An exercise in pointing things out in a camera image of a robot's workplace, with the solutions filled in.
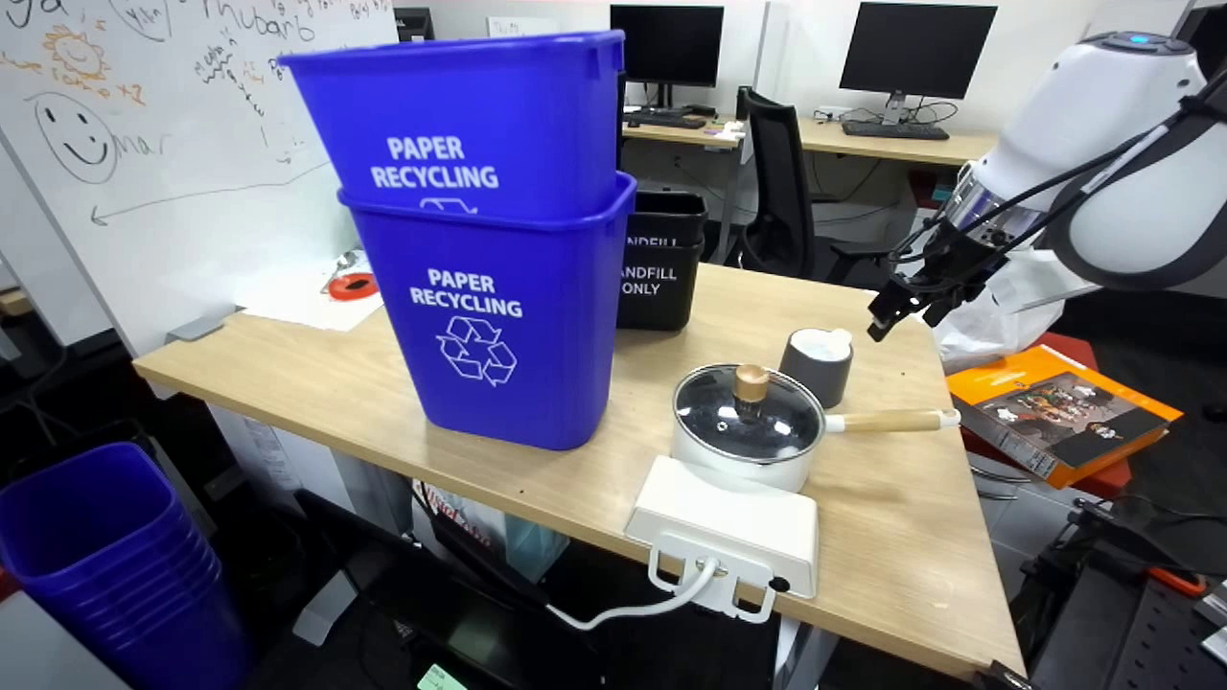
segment book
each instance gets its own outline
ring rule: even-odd
[[[1183,417],[1097,367],[1046,344],[949,378],[963,429],[1051,489],[1097,477],[1160,444]]]

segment blue recycling bin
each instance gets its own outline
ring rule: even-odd
[[[284,54],[348,204],[579,220],[619,195],[622,30]]]
[[[568,222],[342,200],[431,422],[536,450],[592,443],[610,399],[634,178]]]
[[[141,444],[0,491],[0,565],[129,686],[242,686],[250,645],[210,546]]]

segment white electronic device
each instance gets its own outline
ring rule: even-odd
[[[703,565],[719,565],[696,602],[739,620],[767,620],[774,594],[815,599],[817,591],[817,502],[809,495],[720,482],[677,457],[657,457],[624,536],[651,550],[647,581],[659,591],[678,591]],[[684,581],[664,581],[659,560],[684,560]],[[762,591],[761,611],[743,611],[737,586]]]

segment computer monitor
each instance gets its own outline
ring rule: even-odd
[[[963,102],[999,8],[986,6],[862,6],[841,89],[887,94],[882,118],[849,118],[849,136],[949,140],[909,118],[909,95]]]
[[[610,6],[610,27],[624,34],[624,81],[657,84],[657,108],[670,108],[670,84],[719,84],[726,8]]]
[[[432,43],[431,8],[397,8],[397,38],[398,43]]]
[[[1176,38],[1186,38],[1197,50],[1202,75],[1213,81],[1227,66],[1227,6],[1218,8],[1193,8]]]

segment whiteboard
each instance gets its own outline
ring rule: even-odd
[[[80,272],[75,249],[60,243],[49,213],[26,185],[25,171],[12,163],[12,146],[0,140],[0,259],[18,283],[44,326],[53,334],[60,348],[110,332],[110,315],[103,300],[91,293]]]
[[[129,353],[352,243],[275,59],[368,43],[390,0],[0,8],[0,131]]]

